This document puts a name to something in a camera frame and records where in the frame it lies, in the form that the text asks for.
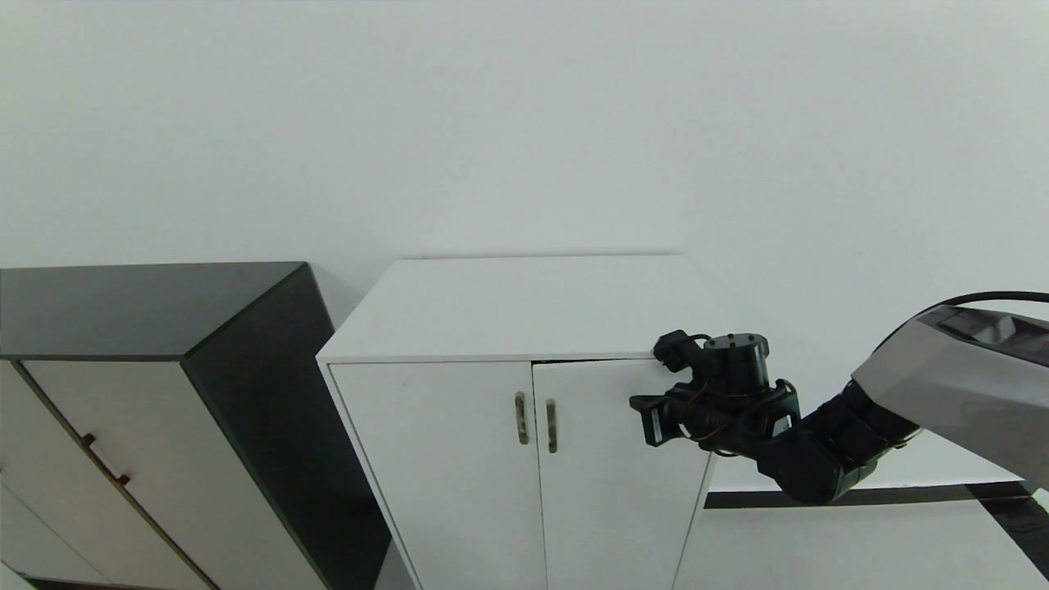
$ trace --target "cabinet handle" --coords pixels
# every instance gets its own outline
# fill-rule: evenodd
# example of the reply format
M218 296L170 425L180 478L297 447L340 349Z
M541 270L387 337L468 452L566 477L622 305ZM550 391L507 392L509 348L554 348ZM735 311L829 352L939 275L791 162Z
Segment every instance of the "cabinet handle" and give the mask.
M107 476L112 478L114 482L121 485L128 485L128 482L131 481L130 476L128 476L127 473L124 473L120 477L114 476L113 471L106 465L106 463L102 460L102 458L99 457L99 454L94 452L94 450L91 449L91 445L94 444L94 441L99 440L94 437L94 435L88 433L83 437L81 437L80 440L84 443L84 450L86 450L87 454L91 456L91 460L94 462L95 465L102 468L102 470L105 471Z
M524 394L517 392L514 396L514 408L517 410L517 440L528 444L528 422L524 420Z
M557 452L557 407L554 400L547 400L547 435L550 439L548 448L553 455Z

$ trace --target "white floor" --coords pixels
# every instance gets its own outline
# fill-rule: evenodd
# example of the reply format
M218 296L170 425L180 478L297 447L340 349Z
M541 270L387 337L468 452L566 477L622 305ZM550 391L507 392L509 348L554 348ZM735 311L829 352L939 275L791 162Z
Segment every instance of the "white floor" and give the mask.
M695 590L1049 590L976 501L708 510L699 543ZM412 590L395 550L377 590Z

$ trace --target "black cable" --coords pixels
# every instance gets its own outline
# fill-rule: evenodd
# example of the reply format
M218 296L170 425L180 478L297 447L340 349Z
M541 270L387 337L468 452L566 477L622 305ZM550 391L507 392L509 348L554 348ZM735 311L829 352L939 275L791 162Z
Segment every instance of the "black cable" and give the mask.
M1039 291L981 291L979 293L969 293L968 295L959 295L957 297L951 297L950 299L944 299L939 303L934 303L907 318L907 321L911 321L934 308L939 308L940 305L964 305L965 303L976 303L977 301L1034 301L1036 303L1049 303L1049 293L1041 293ZM896 333L900 331L900 328L903 328L907 321L904 321L896 330L890 333L889 336L885 336L885 339L879 342L874 350L877 351L880 349L881 345L895 336Z

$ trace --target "black floor stripe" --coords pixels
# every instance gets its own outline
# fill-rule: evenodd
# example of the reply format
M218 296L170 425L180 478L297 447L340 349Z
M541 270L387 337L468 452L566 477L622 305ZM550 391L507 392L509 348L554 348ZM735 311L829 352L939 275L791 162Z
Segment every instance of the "black floor stripe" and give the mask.
M958 484L924 487L854 489L831 506L880 506L884 504L924 504L959 500L992 500L1030 498L1033 493L1024 482ZM808 506L782 491L712 491L704 505L707 509L723 508L790 508Z
M1033 498L980 501L1027 559L1049 580L1049 513Z

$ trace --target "white wall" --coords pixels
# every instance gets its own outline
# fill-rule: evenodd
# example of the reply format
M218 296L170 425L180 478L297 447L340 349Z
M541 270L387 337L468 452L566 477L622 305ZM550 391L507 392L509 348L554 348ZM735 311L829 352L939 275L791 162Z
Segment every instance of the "white wall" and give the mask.
M927 303L1049 289L1044 2L17 0L0 23L4 266L299 258L339 321L399 256L684 251L807 409ZM869 483L1002 477L923 435Z

